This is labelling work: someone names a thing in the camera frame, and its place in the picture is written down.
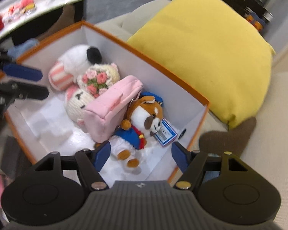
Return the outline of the orange cardboard storage box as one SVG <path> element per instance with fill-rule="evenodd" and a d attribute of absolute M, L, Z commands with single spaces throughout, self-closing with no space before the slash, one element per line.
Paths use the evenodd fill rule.
<path fill-rule="evenodd" d="M 122 40 L 87 22 L 48 37 L 18 57 L 42 71 L 49 96 L 21 97 L 6 119 L 25 155 L 73 155 L 105 140 L 105 181 L 167 180 L 179 174 L 171 144 L 189 149 L 209 101 L 187 82 Z"/>

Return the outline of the white coffee table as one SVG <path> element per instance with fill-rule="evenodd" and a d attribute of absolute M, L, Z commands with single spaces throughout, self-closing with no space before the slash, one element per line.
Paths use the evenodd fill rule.
<path fill-rule="evenodd" d="M 0 41 L 14 30 L 41 15 L 61 8 L 67 4 L 83 2 L 84 0 L 16 0 L 0 8 Z"/>

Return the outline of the white snoopy plush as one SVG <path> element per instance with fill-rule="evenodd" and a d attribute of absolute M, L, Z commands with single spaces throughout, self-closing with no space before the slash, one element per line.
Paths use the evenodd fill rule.
<path fill-rule="evenodd" d="M 67 50 L 55 62 L 48 73 L 49 82 L 54 90 L 64 91 L 76 83 L 77 77 L 94 64 L 102 62 L 98 48 L 89 45 L 76 45 Z"/>

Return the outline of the crocheted flower bunny plush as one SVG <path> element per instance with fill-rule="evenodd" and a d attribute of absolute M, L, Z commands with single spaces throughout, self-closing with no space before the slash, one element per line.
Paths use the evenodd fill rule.
<path fill-rule="evenodd" d="M 65 110 L 68 117 L 78 126 L 84 126 L 84 108 L 119 80 L 115 63 L 90 66 L 77 77 L 76 84 L 66 90 Z"/>

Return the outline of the brown socked foot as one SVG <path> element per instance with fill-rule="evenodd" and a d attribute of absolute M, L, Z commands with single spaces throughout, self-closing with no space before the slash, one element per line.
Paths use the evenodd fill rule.
<path fill-rule="evenodd" d="M 240 157 L 247 147 L 251 135 L 257 125 L 257 119 L 250 117 L 229 131 L 209 131 L 199 138 L 199 149 L 202 152 L 223 155 L 232 152 Z"/>

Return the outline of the yellow cushion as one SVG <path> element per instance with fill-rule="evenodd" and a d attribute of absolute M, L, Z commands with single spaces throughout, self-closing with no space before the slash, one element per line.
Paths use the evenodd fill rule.
<path fill-rule="evenodd" d="M 263 104 L 275 51 L 221 0 L 172 0 L 127 42 L 205 96 L 231 129 Z"/>

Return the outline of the pink zip pouch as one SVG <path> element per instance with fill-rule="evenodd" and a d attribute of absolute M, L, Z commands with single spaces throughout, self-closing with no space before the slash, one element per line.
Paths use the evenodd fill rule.
<path fill-rule="evenodd" d="M 142 88 L 142 82 L 129 75 L 85 106 L 83 120 L 94 142 L 102 143 L 113 135 L 129 103 L 138 97 Z"/>

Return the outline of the person's left denim leg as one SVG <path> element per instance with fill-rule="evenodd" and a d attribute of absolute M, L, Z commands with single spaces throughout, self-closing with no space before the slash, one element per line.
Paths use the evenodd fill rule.
<path fill-rule="evenodd" d="M 13 59 L 17 59 L 29 49 L 37 46 L 39 41 L 37 39 L 28 39 L 26 42 L 13 46 L 7 50 L 7 55 Z"/>

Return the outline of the brown sailor bear plush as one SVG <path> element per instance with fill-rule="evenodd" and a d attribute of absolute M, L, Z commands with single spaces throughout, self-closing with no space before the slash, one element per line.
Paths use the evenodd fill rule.
<path fill-rule="evenodd" d="M 127 104 L 119 104 L 111 118 L 102 126 L 94 126 L 100 133 L 91 134 L 98 148 L 103 142 L 109 141 L 111 154 L 116 160 L 124 162 L 127 168 L 139 166 L 142 150 L 147 145 L 147 138 L 154 136 L 161 129 L 163 119 L 163 100 L 150 92 L 143 92 Z"/>

